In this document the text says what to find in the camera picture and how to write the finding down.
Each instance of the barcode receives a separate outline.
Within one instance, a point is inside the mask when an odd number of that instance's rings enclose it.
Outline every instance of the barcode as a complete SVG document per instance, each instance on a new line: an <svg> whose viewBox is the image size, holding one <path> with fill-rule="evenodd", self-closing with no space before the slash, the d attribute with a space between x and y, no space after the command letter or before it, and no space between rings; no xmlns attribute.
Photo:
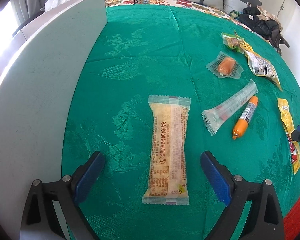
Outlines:
<svg viewBox="0 0 300 240"><path fill-rule="evenodd" d="M240 116L240 119L246 120L246 117L248 116L249 111L250 111L250 108L246 108L246 109L243 111L242 115Z"/></svg>

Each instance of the yellow and white package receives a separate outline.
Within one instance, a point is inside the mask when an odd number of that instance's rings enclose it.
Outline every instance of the yellow and white package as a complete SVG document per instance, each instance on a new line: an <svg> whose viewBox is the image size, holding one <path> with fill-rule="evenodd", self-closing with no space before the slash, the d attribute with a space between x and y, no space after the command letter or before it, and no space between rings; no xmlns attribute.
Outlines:
<svg viewBox="0 0 300 240"><path fill-rule="evenodd" d="M154 122L145 204L188 205L184 142L190 98L149 96Z"/></svg>
<svg viewBox="0 0 300 240"><path fill-rule="evenodd" d="M259 77L270 78L272 82L282 91L279 77L275 71L271 62L252 49L248 49L247 46L241 46L244 49L245 54L248 56L248 65L253 74Z"/></svg>
<svg viewBox="0 0 300 240"><path fill-rule="evenodd" d="M292 116L289 112L288 101L286 99L278 98L278 107L281 112L283 128L289 141L293 173L296 174L300 168L300 146L298 142L291 140L291 133L294 131L294 125Z"/></svg>

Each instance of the sausage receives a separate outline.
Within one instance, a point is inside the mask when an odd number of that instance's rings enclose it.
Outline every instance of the sausage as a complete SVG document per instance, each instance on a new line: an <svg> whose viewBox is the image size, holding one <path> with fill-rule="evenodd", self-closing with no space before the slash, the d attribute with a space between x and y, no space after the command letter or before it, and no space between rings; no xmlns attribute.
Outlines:
<svg viewBox="0 0 300 240"><path fill-rule="evenodd" d="M231 71L235 66L235 63L236 63L235 59L231 57L225 57L218 66L218 72L220 73L221 76L230 75Z"/></svg>
<svg viewBox="0 0 300 240"><path fill-rule="evenodd" d="M251 121L252 115L257 108L258 105L258 98L256 96L253 96L250 98L249 103L247 104L245 110L243 111L242 115L240 116L239 120L235 124L232 135L233 139L235 140L237 137L243 136L246 129L248 128L248 125Z"/></svg>

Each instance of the red cloth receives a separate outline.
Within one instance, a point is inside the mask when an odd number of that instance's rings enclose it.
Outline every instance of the red cloth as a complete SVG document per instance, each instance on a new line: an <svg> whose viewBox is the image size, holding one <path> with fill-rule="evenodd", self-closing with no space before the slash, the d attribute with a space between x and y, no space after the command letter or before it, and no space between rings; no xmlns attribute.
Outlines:
<svg viewBox="0 0 300 240"><path fill-rule="evenodd" d="M283 219L286 240L294 240L300 233L300 197Z"/></svg>

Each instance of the white board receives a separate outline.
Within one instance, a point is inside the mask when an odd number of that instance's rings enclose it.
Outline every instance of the white board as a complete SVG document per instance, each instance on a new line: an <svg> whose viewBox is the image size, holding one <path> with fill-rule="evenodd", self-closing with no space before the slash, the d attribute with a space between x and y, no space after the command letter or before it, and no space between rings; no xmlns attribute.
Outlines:
<svg viewBox="0 0 300 240"><path fill-rule="evenodd" d="M61 177L72 96L106 22L105 0L78 0L39 28L0 78L0 223L12 239L32 181Z"/></svg>

